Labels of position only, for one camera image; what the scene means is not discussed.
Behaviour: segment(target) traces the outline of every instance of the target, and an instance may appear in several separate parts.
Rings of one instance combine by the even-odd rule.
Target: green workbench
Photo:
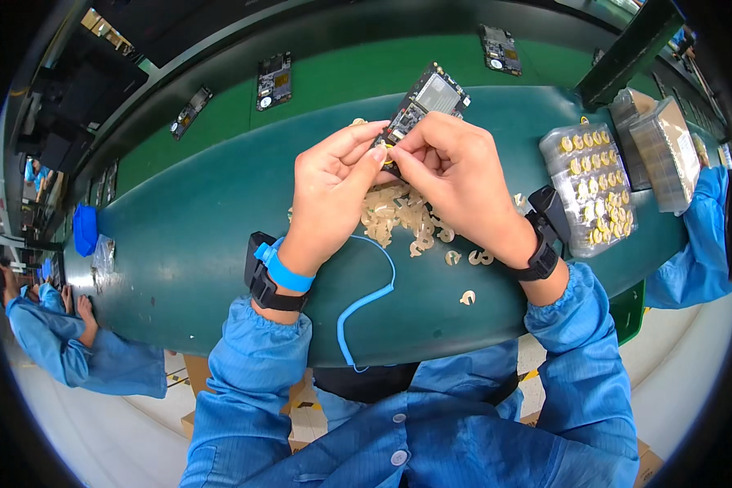
[[[537,143],[554,127],[610,122],[605,109],[582,114],[556,87],[473,87],[466,119],[497,143],[511,193],[529,194],[549,183]],[[116,241],[115,273],[93,287],[91,258],[69,244],[68,281],[94,297],[103,327],[125,337],[184,353],[206,355],[221,337],[229,303],[246,293],[247,238],[256,230],[276,237],[288,229],[293,160],[326,134],[356,117],[384,119],[399,94],[369,98],[275,122],[217,144],[157,174],[99,212],[100,231]],[[686,242],[682,220],[660,214],[650,191],[634,195],[639,229],[587,262],[614,296],[647,277]],[[362,234],[363,228],[356,229]],[[525,297],[498,263],[450,267],[449,249],[464,256],[476,247],[456,237],[439,240],[410,259],[409,230],[395,229],[388,252],[396,263],[396,290],[361,308],[346,336],[361,366],[412,362],[497,344],[524,333]],[[324,266],[307,314],[314,323],[311,366],[344,364],[336,319],[349,304],[390,280],[379,249],[351,240]],[[472,306],[458,300],[477,293]]]

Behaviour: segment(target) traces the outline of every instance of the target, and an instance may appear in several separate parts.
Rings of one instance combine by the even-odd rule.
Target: plastic bag
[[[95,252],[92,254],[92,267],[98,270],[98,274],[106,275],[114,272],[115,247],[113,239],[103,234],[98,235],[98,243],[95,245]]]

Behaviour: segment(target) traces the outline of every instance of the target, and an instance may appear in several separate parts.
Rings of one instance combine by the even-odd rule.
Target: worker
[[[20,297],[27,298],[41,307],[61,314],[73,315],[73,299],[69,285],[62,287],[62,294],[51,284],[51,276],[46,278],[40,286],[34,284],[32,288],[27,285],[20,289]]]
[[[645,280],[645,306],[686,308],[732,292],[724,245],[729,176],[724,165],[703,165],[683,214],[688,243]]]
[[[293,222],[269,253],[289,273],[278,281],[308,282],[352,234],[367,190],[384,179],[386,150],[369,146],[387,123],[347,127],[298,156]],[[430,112],[388,154],[456,234],[509,272],[536,268],[545,246],[514,210],[490,133]],[[606,292],[585,263],[551,265],[544,279],[520,282],[526,328],[548,350],[536,428],[517,422],[520,390],[490,401],[515,377],[511,340],[422,362],[406,390],[371,405],[320,394],[329,432],[291,456],[290,419],[279,411],[303,377],[312,321],[237,298],[209,356],[213,392],[198,394],[180,485],[631,487],[637,437]],[[275,284],[285,309],[303,294]],[[400,276],[396,285],[405,286]]]
[[[35,183],[35,201],[40,201],[40,196],[46,191],[54,171],[40,164],[40,161],[33,159],[25,164],[25,181]]]
[[[16,276],[0,262],[0,307],[16,341],[39,367],[70,387],[109,395],[166,396],[162,349],[101,329],[86,295],[79,295],[76,304],[81,318],[47,303],[40,306],[23,298]]]

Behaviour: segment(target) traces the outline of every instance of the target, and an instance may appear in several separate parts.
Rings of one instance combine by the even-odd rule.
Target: blue plastic bin
[[[95,208],[78,204],[73,213],[73,247],[81,256],[89,256],[98,243],[98,220]]]

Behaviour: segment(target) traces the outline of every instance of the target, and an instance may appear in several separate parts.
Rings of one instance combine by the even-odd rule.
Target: hand
[[[279,260],[312,277],[352,234],[368,189],[393,179],[381,172],[386,151],[369,150],[388,121],[346,127],[296,158],[293,222]]]
[[[86,295],[78,296],[78,299],[76,301],[76,309],[78,310],[78,314],[84,320],[85,324],[87,324],[90,319],[95,318],[92,315],[92,302],[89,301],[89,297],[87,297]]]
[[[8,266],[0,264],[0,271],[5,279],[5,291],[0,299],[3,300],[3,306],[6,306],[11,300],[20,296],[20,284],[16,281],[16,275]]]
[[[488,131],[430,112],[389,154],[456,233],[511,268],[528,268],[537,237],[513,207]]]
[[[71,313],[73,312],[73,299],[71,298],[71,288],[68,285],[65,285],[62,287],[62,303],[65,304],[65,312]]]

